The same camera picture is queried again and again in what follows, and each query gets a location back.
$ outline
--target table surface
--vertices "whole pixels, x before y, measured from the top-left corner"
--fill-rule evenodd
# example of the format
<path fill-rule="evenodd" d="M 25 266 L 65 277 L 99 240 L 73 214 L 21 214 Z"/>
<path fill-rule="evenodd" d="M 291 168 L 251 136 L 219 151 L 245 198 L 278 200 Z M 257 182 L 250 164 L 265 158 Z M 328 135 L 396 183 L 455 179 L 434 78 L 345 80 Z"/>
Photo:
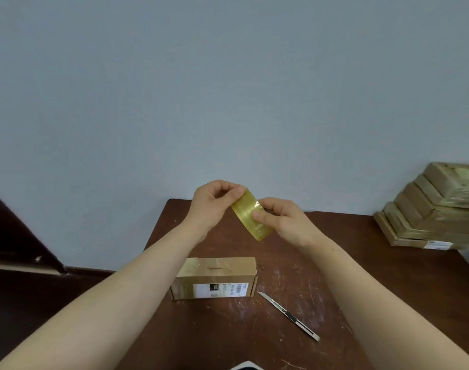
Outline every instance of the table surface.
<path fill-rule="evenodd" d="M 171 199 L 147 243 L 178 225 L 189 200 Z M 373 217 L 307 213 L 386 288 L 469 353 L 469 265 L 456 251 L 391 247 Z M 231 209 L 192 257 L 254 256 L 265 291 L 320 336 L 315 342 L 268 301 L 164 297 L 120 369 L 222 369 L 251 360 L 271 369 L 371 369 L 318 268 L 272 234 L 257 242 Z"/>

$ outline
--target roll of tape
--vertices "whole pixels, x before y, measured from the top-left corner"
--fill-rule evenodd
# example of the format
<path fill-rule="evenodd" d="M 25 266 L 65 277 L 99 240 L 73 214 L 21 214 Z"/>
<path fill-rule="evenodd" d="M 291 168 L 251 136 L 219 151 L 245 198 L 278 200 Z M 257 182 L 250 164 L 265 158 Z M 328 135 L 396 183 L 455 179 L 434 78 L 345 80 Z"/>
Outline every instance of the roll of tape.
<path fill-rule="evenodd" d="M 243 196 L 237 199 L 231 207 L 241 223 L 243 223 L 246 229 L 250 231 L 250 234 L 258 241 L 262 241 L 272 233 L 273 229 L 271 227 L 265 226 L 253 219 L 252 212 L 254 210 L 264 211 L 264 209 L 248 188 L 245 190 L 245 193 L 243 193 Z"/>

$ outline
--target box top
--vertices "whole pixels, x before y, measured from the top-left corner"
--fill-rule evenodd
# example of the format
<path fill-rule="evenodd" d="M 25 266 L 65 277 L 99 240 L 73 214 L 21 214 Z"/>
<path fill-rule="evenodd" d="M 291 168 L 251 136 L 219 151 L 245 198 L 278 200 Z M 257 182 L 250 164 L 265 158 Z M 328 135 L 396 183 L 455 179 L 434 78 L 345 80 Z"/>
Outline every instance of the box top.
<path fill-rule="evenodd" d="M 256 275 L 255 257 L 187 258 L 179 277 Z"/>

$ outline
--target stack of cardboard boxes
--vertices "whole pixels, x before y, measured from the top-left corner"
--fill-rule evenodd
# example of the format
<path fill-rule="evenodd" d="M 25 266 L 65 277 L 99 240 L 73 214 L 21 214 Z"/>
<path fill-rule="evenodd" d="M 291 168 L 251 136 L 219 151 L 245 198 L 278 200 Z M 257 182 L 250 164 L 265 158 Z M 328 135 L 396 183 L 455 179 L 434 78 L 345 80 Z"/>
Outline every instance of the stack of cardboard boxes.
<path fill-rule="evenodd" d="M 429 164 L 374 217 L 391 245 L 469 248 L 469 165 Z"/>

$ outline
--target hand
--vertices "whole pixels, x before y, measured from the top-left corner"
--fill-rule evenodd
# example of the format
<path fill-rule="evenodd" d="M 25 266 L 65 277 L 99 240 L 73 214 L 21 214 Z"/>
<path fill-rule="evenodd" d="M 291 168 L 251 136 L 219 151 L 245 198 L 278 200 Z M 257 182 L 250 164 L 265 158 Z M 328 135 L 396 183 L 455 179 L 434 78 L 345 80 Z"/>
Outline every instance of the hand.
<path fill-rule="evenodd" d="M 253 211 L 253 218 L 272 227 L 291 244 L 299 248 L 306 248 L 325 238 L 325 235 L 311 223 L 306 214 L 294 202 L 272 197 L 261 199 L 259 202 L 264 209 L 271 210 L 276 215 L 266 211 Z"/>
<path fill-rule="evenodd" d="M 198 187 L 183 223 L 190 225 L 205 239 L 219 223 L 224 212 L 245 193 L 245 187 L 224 180 L 214 180 Z"/>

